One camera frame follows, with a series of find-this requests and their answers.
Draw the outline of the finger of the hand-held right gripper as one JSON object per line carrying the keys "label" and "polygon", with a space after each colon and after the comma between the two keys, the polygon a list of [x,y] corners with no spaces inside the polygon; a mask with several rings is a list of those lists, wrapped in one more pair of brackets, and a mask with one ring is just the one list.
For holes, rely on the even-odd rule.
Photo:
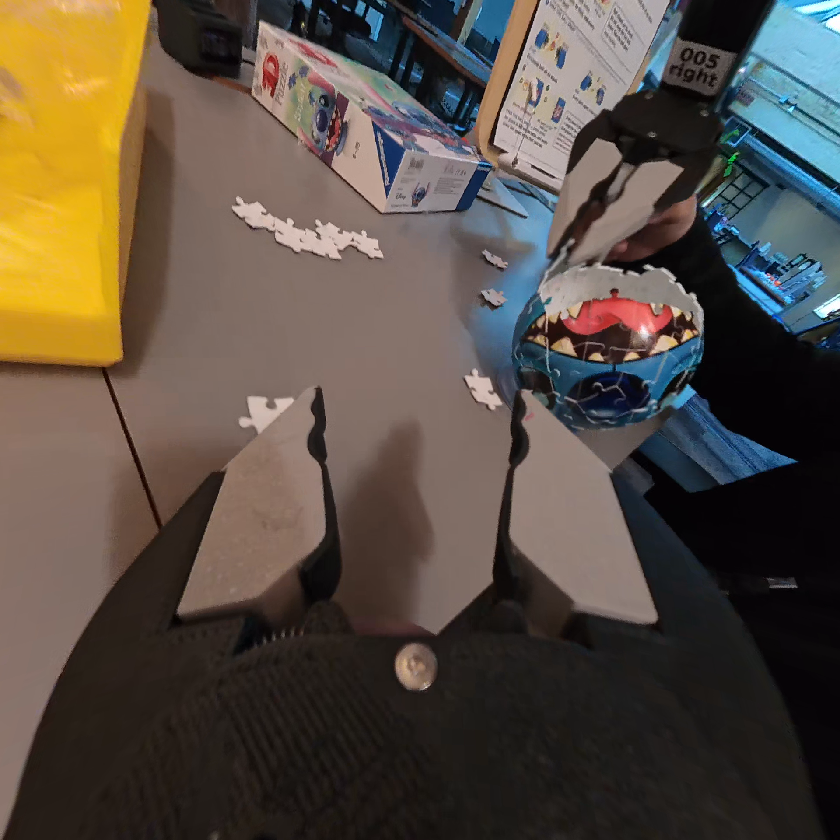
{"label": "finger of the hand-held right gripper", "polygon": [[618,186],[610,185],[604,198],[574,223],[570,263],[603,262],[613,247],[630,238],[655,215],[655,205],[684,174],[670,161],[651,161],[620,173]]}
{"label": "finger of the hand-held right gripper", "polygon": [[547,241],[547,257],[605,257],[618,242],[615,204],[625,188],[625,161],[616,144],[594,140],[564,177]]}

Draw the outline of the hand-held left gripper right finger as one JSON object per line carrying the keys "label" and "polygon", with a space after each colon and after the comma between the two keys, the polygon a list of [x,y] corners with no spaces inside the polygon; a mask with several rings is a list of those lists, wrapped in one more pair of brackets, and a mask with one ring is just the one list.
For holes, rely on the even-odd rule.
{"label": "hand-held left gripper right finger", "polygon": [[511,410],[493,562],[497,595],[540,635],[561,636],[578,616],[658,622],[612,471],[528,391]]}

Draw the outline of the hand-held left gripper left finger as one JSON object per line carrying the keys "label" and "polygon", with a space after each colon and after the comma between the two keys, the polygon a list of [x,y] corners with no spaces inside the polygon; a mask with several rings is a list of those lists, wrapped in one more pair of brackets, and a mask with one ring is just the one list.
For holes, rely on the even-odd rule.
{"label": "hand-held left gripper left finger", "polygon": [[225,467],[176,614],[300,621],[342,571],[322,389],[313,386]]}

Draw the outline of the blue puzzle ball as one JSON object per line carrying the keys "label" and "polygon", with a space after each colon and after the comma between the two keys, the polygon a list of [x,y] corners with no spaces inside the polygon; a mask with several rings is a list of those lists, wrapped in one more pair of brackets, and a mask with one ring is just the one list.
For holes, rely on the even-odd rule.
{"label": "blue puzzle ball", "polygon": [[629,427],[687,388],[703,333],[696,295],[666,268],[547,270],[516,322],[512,374],[573,430]]}

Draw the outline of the cartoon puzzle box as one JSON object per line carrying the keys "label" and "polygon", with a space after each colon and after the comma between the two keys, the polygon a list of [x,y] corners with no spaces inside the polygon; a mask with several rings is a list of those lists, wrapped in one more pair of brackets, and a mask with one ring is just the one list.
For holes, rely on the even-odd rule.
{"label": "cartoon puzzle box", "polygon": [[388,76],[265,21],[251,95],[381,214],[466,211],[492,169]]}

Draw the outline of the person's right hand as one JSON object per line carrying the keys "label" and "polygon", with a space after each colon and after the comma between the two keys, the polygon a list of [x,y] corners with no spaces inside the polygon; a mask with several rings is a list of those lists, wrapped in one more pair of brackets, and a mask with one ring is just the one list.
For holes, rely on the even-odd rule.
{"label": "person's right hand", "polygon": [[691,229],[697,217],[697,195],[676,203],[651,216],[647,225],[612,247],[606,264],[625,264],[653,257],[679,241]]}

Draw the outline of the cluster of white jigsaw parts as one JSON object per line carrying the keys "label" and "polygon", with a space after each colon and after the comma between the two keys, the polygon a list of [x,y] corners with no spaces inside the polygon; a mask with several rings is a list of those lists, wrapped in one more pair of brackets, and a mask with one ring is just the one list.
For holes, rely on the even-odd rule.
{"label": "cluster of white jigsaw parts", "polygon": [[261,203],[249,203],[241,196],[236,196],[231,210],[249,228],[267,231],[278,245],[296,254],[338,261],[346,249],[354,249],[369,259],[384,258],[379,240],[365,231],[353,232],[320,220],[314,229],[298,227],[291,217],[272,215]]}

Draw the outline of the yellow plastic bin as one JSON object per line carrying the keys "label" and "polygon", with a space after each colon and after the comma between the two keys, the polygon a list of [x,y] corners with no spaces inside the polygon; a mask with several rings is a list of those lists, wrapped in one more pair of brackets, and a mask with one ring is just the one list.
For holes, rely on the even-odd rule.
{"label": "yellow plastic bin", "polygon": [[150,2],[1,2],[2,361],[123,358],[150,14]]}

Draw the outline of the black digital timer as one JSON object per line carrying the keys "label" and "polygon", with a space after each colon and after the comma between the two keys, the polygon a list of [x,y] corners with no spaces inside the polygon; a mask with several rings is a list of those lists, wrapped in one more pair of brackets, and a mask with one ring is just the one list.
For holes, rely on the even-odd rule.
{"label": "black digital timer", "polygon": [[164,52],[185,69],[209,76],[238,77],[242,28],[211,1],[153,1]]}

